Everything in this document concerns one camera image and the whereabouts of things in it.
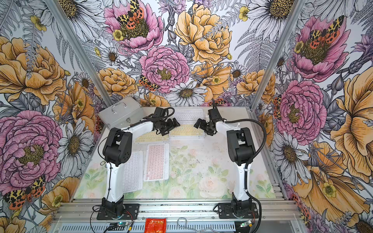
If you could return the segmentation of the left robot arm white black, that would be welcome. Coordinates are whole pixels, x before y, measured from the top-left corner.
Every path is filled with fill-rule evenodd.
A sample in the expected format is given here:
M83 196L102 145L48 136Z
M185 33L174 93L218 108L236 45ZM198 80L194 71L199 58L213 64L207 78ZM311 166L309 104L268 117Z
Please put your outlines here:
M110 130L101 154L108 169L107 190L100 207L105 216L119 219L125 212L122 180L124 164L132 155L133 141L152 131L158 135L168 135L171 130L180 126L180 123L173 117L174 113L173 107L156 107L152 114L145 116L142 120L124 129L112 128Z

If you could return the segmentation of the right aluminium frame post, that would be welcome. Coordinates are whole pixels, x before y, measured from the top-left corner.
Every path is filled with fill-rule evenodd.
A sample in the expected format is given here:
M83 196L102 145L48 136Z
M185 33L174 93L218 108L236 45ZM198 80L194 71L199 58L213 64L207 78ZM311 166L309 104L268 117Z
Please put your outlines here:
M292 7L292 10L289 14L289 18L285 23L285 27L279 36L278 43L276 44L275 50L272 53L271 59L265 69L263 74L262 82L258 86L258 90L254 96L254 99L251 103L250 109L253 111L258 106L259 101L261 100L262 95L264 94L267 84L269 84L271 75L275 69L276 63L281 56L282 50L285 47L286 42L288 41L292 30L296 27L297 21L300 18L301 12L306 4L306 1L295 1Z

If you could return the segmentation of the white keyboard near left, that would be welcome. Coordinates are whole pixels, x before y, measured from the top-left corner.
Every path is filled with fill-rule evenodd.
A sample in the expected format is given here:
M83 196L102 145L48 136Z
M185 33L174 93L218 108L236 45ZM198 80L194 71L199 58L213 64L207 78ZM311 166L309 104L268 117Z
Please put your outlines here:
M143 152L134 151L124 164L123 193L143 189Z

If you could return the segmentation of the white keyboard far centre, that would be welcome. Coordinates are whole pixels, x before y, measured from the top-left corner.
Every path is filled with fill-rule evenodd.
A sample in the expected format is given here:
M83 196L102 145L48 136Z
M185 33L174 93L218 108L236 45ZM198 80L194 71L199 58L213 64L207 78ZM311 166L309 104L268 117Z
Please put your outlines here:
M198 119L204 119L202 109L176 109L173 115L180 124L194 124Z

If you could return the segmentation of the red packet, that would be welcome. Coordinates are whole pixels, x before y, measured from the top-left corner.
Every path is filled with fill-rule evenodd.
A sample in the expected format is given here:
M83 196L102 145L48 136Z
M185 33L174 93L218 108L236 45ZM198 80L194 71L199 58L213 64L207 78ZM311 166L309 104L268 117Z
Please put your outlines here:
M167 220L160 218L147 218L144 233L166 233Z

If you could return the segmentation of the white keyboard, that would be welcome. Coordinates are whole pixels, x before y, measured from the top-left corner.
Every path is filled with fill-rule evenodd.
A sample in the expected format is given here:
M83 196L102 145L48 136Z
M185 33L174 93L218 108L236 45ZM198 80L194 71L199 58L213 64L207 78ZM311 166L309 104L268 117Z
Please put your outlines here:
M204 119L202 109L176 109L173 115L180 124L194 124L198 119Z
M143 189L143 152L134 151L124 164L123 193Z

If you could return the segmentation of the aluminium frame post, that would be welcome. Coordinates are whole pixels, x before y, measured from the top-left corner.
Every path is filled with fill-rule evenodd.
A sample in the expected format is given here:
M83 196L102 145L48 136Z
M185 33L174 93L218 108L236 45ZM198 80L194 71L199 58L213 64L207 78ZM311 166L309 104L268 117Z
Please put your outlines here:
M285 23L285 27L279 36L278 43L276 44L275 50L272 53L271 59L265 69L263 74L262 82L258 86L258 90L254 96L254 99L251 103L250 109L253 111L258 106L259 101L261 100L262 95L264 94L267 84L269 84L271 75L275 69L276 63L281 56L282 50L285 47L286 42L288 41L292 30L296 27L297 21L300 18L301 12L306 4L306 1L295 1L292 7L292 10L289 14L289 18Z
M78 36L75 33L75 30L71 26L68 18L66 17L62 7L60 6L58 1L46 1L46 5L51 11L52 15L56 19L56 22L62 29L64 35L67 37L67 40L71 44L72 48L74 49L75 53L77 54L80 62L82 63L85 71L92 79L95 87L97 88L99 94L103 98L104 102L107 106L113 105L113 101L111 100L108 92L106 91L101 79L99 78L96 70L94 69L92 63L90 62L88 55L86 54L82 44L79 41Z

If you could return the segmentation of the yellow keyboard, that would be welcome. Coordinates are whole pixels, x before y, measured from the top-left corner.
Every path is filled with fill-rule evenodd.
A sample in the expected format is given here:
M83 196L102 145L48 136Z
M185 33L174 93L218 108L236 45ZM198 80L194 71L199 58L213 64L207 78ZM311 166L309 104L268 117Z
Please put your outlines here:
M157 135L156 132L149 132L135 140L135 144L166 143L170 140L169 135Z
M181 125L170 132L170 140L197 140L204 139L205 132L201 129L196 129L193 125Z

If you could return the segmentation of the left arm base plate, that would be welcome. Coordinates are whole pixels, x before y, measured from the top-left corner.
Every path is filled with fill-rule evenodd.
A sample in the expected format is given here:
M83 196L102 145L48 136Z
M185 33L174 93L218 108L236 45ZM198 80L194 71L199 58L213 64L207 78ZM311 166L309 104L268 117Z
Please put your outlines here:
M101 206L97 220L136 220L139 214L139 204L106 204Z

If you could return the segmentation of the left aluminium frame post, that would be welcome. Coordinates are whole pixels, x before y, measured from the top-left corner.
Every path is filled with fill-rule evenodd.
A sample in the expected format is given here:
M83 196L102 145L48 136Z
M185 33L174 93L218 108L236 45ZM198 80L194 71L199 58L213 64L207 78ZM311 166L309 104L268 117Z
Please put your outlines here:
M90 62L88 55L86 54L82 44L79 41L78 36L75 33L75 30L71 26L68 18L66 17L62 7L60 6L58 1L46 1L46 5L51 11L52 15L56 19L56 22L62 29L64 35L67 37L67 40L71 44L72 48L74 49L75 53L77 54L80 62L82 63L85 71L92 79L95 87L97 88L99 94L103 98L104 102L107 106L113 105L113 101L111 100L108 92L106 91L101 79L99 78L96 70L94 69L92 63Z

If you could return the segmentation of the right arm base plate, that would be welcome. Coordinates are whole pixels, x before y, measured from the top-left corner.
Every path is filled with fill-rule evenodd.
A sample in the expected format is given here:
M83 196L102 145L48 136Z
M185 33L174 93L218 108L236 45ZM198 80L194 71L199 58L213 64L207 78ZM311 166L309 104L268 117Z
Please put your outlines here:
M251 207L234 209L231 203L219 203L217 209L220 219L258 219L259 212L256 203Z

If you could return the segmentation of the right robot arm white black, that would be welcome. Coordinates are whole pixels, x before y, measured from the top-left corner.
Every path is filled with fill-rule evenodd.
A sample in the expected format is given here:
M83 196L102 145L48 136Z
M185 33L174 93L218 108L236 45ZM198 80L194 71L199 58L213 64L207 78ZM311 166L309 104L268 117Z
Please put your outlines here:
M226 136L227 151L230 160L236 164L237 180L231 201L231 211L222 210L226 214L242 218L255 209L253 197L249 192L249 166L256 155L251 131L248 127L240 127L239 123L227 123L217 108L208 110L208 120L198 119L194 124L197 129L213 136L216 133Z

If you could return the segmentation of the aluminium front rail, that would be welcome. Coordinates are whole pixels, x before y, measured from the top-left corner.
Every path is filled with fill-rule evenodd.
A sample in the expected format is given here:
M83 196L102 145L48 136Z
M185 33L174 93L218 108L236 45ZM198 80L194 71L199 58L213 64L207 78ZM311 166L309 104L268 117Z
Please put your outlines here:
M262 199L262 220L283 221L301 220L301 214L294 201L282 199ZM229 203L224 200L126 200L125 205L138 204L139 208L131 214L133 219L142 222L147 218L166 218L169 221L184 217L196 221L219 221L217 203ZM57 210L54 223L57 222L99 222L93 207L101 204L99 199L76 199L63 203Z

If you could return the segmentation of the silver metal case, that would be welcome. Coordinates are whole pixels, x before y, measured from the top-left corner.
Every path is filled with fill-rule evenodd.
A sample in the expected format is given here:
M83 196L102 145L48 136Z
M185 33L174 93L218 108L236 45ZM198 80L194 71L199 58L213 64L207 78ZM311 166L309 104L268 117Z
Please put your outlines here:
M135 99L127 97L102 110L99 117L108 129L122 129L142 120L145 112Z

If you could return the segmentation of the pink keyboard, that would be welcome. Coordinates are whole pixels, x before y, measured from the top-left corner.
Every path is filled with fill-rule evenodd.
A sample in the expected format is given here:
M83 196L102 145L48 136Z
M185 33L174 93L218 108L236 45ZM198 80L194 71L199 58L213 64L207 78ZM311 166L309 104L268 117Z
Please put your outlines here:
M145 182L165 181L170 172L170 145L149 144L146 150L143 179Z

